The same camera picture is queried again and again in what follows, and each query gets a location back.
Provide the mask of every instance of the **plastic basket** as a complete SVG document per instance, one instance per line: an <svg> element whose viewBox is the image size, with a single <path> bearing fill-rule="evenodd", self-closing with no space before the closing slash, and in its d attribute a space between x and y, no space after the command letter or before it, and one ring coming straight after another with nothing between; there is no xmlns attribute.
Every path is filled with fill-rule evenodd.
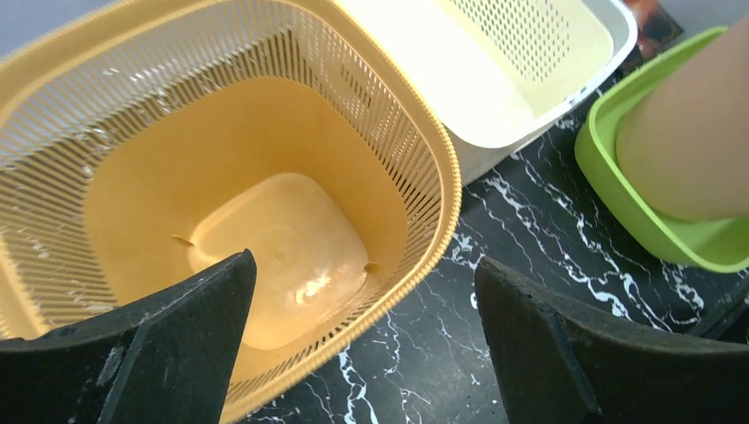
<svg viewBox="0 0 749 424"><path fill-rule="evenodd" d="M7 60L0 104L4 336L248 247L259 274L224 422L385 314L457 221L439 120L330 0L115 4Z"/></svg>
<svg viewBox="0 0 749 424"><path fill-rule="evenodd" d="M688 222L663 214L632 187L616 154L617 131L627 113L725 31L713 28L679 43L596 100L578 134L575 157L606 207L649 253L663 261L727 274L749 267L749 218Z"/></svg>
<svg viewBox="0 0 749 424"><path fill-rule="evenodd" d="M464 184L585 100L637 36L619 0L338 1L435 109Z"/></svg>

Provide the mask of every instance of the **yellow plastic basket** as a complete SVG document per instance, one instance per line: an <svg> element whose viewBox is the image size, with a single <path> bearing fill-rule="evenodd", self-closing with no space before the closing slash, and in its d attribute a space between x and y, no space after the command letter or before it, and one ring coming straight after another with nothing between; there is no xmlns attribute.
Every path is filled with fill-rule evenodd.
<svg viewBox="0 0 749 424"><path fill-rule="evenodd" d="M248 247L259 275L224 422L392 308L458 216L438 119L331 0L115 4L10 57L0 104L2 335Z"/></svg>

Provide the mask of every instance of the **white plastic basket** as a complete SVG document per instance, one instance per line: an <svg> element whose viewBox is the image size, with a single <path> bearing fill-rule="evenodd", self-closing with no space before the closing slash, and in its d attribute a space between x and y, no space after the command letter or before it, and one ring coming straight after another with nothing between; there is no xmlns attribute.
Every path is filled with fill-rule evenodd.
<svg viewBox="0 0 749 424"><path fill-rule="evenodd" d="M338 1L443 121L464 185L583 102L637 37L620 0Z"/></svg>

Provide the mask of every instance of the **basket slotted side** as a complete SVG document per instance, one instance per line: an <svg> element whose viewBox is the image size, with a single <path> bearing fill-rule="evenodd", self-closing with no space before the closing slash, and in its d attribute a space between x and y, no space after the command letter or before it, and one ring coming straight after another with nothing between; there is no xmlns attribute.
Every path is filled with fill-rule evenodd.
<svg viewBox="0 0 749 424"><path fill-rule="evenodd" d="M113 19L142 3L95 18ZM192 7L175 5L176 17L44 80L2 123L0 232L8 281L0 283L28 306L32 326L14 325L0 311L0 336L36 337L117 306L82 219L87 187L107 155L215 91L256 78L296 81L330 103L387 170L408 214L407 240L395 272L327 334L262 375L232 382L223 419L235 420L318 367L426 275L457 220L459 172L436 118L426 114L438 137L425 140L425 123L417 127L412 111L317 15L271 0L181 3ZM323 15L336 10L327 0L301 3ZM352 26L343 14L332 19Z"/></svg>
<svg viewBox="0 0 749 424"><path fill-rule="evenodd" d="M584 89L613 54L609 30L583 0L436 1L491 46L537 116Z"/></svg>

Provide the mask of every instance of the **black marble countertop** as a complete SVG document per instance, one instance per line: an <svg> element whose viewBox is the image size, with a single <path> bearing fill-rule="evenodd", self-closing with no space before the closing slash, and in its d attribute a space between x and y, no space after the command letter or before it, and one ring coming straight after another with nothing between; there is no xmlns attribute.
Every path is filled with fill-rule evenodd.
<svg viewBox="0 0 749 424"><path fill-rule="evenodd" d="M426 280L329 363L242 422L508 422L473 294L483 255L666 331L685 332L728 300L746 272L716 275L655 259L587 183L573 147L593 100L470 184L452 243Z"/></svg>

